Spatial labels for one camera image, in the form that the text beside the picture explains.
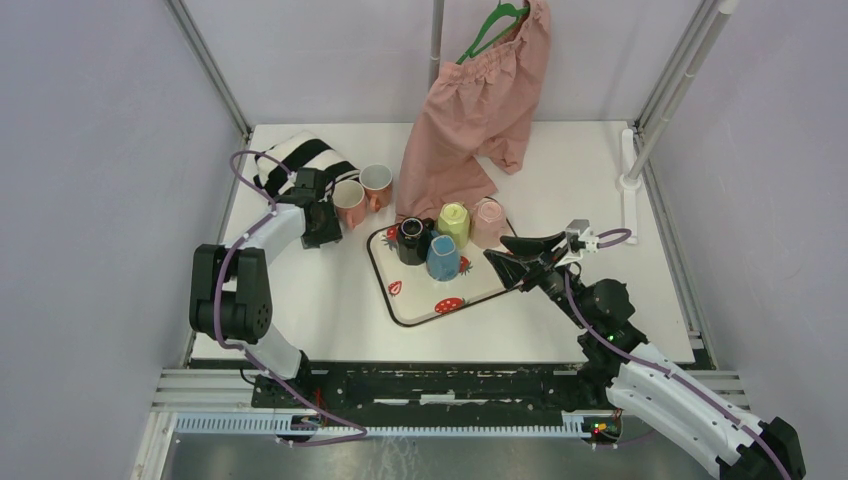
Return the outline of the plain pink tall mug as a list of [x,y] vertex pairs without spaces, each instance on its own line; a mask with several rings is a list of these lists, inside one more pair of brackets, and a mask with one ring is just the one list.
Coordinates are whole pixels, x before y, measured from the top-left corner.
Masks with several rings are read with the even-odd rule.
[[363,186],[355,180],[336,184],[332,194],[338,218],[349,230],[354,230],[366,218],[367,202]]

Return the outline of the pale pink faceted mug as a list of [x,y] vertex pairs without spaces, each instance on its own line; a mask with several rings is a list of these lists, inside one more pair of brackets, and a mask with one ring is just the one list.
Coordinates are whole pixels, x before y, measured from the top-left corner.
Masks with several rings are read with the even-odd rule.
[[509,233],[505,210],[491,198],[482,199],[473,209],[470,239],[481,249],[496,248]]

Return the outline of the floral salmon mug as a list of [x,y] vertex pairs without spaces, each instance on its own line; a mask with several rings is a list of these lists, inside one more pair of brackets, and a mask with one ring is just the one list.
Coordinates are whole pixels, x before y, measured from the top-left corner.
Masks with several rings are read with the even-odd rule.
[[372,164],[363,168],[359,181],[372,212],[377,213],[390,205],[393,196],[393,174],[388,166]]

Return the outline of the bright blue mug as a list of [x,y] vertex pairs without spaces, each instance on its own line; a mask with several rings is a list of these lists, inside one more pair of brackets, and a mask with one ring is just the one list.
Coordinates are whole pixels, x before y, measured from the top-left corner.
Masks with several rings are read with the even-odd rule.
[[437,235],[431,240],[426,260],[429,276],[439,282],[448,282],[459,275],[461,255],[454,240],[448,235]]

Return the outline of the black faceted mug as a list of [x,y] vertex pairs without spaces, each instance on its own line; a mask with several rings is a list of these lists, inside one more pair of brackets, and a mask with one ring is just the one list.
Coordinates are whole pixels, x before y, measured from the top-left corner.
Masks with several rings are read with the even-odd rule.
[[397,253],[401,263],[418,266],[426,262],[433,239],[435,221],[432,218],[407,217],[397,228]]

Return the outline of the strawberry print tray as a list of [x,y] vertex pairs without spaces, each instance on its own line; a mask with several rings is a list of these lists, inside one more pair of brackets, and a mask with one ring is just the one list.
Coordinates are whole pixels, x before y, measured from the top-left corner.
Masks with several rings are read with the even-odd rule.
[[367,252],[390,318],[403,327],[430,322],[507,292],[484,250],[468,243],[459,251],[458,276],[440,282],[424,264],[407,266],[397,254],[397,227],[374,231]]

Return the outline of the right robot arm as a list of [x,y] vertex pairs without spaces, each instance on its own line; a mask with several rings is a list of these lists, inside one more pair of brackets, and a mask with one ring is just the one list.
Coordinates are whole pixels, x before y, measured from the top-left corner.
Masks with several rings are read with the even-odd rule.
[[540,288],[578,327],[586,358],[577,392],[591,408],[608,403],[672,441],[715,479],[802,479],[799,435],[780,417],[764,421],[680,368],[630,321],[624,283],[582,283],[571,265],[584,254],[626,242],[627,228],[599,235],[570,227],[541,238],[504,235],[484,255],[508,290]]

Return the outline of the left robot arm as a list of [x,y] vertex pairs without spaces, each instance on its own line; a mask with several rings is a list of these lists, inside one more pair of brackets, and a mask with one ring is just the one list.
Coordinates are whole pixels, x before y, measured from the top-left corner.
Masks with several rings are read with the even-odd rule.
[[237,350],[277,380],[275,392],[290,407],[306,405],[314,381],[308,359],[272,325],[269,265],[290,244],[305,249],[342,237],[335,206],[327,197],[331,176],[304,168],[288,191],[269,199],[257,221],[232,242],[202,244],[194,252],[188,321],[228,350]]

